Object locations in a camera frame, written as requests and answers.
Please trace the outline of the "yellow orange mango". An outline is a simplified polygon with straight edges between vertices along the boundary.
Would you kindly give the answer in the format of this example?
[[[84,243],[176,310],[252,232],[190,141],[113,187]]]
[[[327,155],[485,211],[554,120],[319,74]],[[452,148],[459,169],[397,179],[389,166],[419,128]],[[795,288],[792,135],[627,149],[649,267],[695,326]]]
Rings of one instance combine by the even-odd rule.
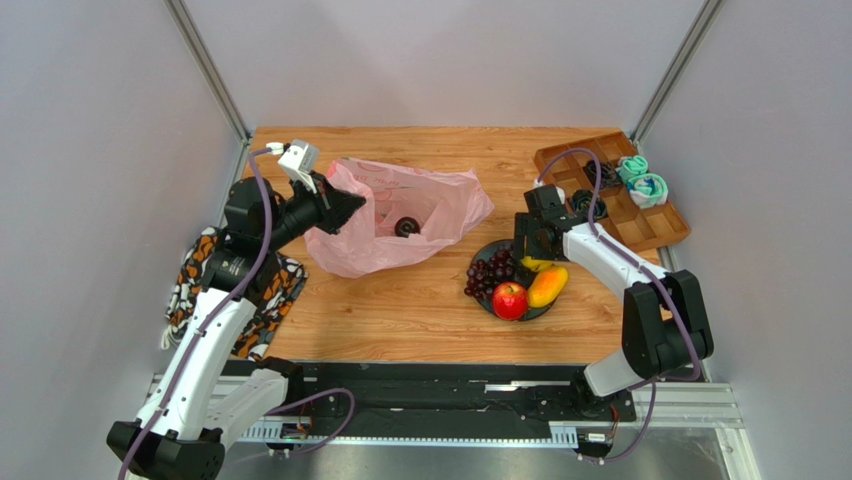
[[[568,283],[570,274],[561,265],[552,265],[537,273],[527,288],[530,308],[543,308],[553,303]]]

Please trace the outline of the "purple grape bunch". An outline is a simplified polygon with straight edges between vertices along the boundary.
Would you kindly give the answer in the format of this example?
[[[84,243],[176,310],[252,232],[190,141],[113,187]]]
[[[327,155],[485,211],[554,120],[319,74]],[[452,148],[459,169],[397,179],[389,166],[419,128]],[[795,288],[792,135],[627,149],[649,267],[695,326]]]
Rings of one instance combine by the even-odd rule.
[[[508,246],[498,246],[484,257],[474,259],[466,271],[463,293],[476,300],[491,300],[497,287],[514,281],[518,265]]]

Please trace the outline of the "red apple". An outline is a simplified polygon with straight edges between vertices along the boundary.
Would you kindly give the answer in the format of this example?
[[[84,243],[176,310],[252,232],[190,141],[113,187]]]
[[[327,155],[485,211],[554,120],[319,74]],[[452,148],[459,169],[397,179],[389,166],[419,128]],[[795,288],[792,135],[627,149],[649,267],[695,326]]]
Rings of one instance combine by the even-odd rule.
[[[493,313],[500,319],[517,321],[522,319],[529,308],[527,290],[517,282],[503,282],[495,289],[491,297]]]

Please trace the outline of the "dark purple plum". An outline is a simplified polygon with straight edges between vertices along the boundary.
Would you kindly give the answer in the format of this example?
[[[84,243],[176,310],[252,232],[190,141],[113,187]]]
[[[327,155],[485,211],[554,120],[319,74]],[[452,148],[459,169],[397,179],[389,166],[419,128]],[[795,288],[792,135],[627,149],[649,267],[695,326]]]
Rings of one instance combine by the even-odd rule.
[[[420,223],[413,217],[402,217],[394,225],[394,235],[396,237],[409,238],[411,235],[419,235],[420,233]]]

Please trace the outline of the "pink peach plastic bag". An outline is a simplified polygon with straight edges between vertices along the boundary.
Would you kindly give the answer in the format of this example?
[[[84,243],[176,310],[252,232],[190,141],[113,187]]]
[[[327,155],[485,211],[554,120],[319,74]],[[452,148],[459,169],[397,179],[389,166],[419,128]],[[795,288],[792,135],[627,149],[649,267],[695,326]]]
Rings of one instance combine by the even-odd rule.
[[[304,236],[316,264],[346,278],[423,262],[458,243],[494,210],[473,169],[444,173],[341,158],[326,177],[366,200],[337,234],[312,229]]]

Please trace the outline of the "yellow lemon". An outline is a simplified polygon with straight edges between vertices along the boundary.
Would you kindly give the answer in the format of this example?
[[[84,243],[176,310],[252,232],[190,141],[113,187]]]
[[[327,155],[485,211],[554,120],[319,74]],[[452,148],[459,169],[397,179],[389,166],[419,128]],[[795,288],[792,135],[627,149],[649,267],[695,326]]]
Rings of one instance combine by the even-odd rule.
[[[520,260],[521,265],[530,272],[541,272],[554,265],[552,260],[534,259],[530,256],[525,256]]]

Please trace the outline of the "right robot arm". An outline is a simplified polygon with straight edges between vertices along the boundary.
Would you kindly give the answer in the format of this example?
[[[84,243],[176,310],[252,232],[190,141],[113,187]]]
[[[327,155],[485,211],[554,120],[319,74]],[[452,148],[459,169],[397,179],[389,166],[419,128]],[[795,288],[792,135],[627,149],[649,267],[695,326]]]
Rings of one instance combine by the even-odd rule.
[[[698,379],[714,350],[697,277],[654,265],[612,237],[591,218],[568,211],[561,190],[544,185],[525,192],[515,216],[514,254],[521,259],[577,264],[608,287],[622,307],[621,345],[589,364],[583,385],[596,397],[656,380]]]

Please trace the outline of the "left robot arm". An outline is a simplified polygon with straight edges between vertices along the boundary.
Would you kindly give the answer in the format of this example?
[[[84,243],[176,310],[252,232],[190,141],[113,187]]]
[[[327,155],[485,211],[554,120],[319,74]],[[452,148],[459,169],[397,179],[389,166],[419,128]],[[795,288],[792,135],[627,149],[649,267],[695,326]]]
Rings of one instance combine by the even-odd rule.
[[[282,199],[262,177],[231,186],[227,225],[202,275],[183,339],[135,420],[115,422],[107,436],[122,462],[120,478],[214,479],[230,447],[289,398],[301,369],[273,358],[260,361],[224,399],[210,402],[239,335],[280,271],[278,249],[312,228],[338,233],[366,203],[315,172],[292,188],[292,197]]]

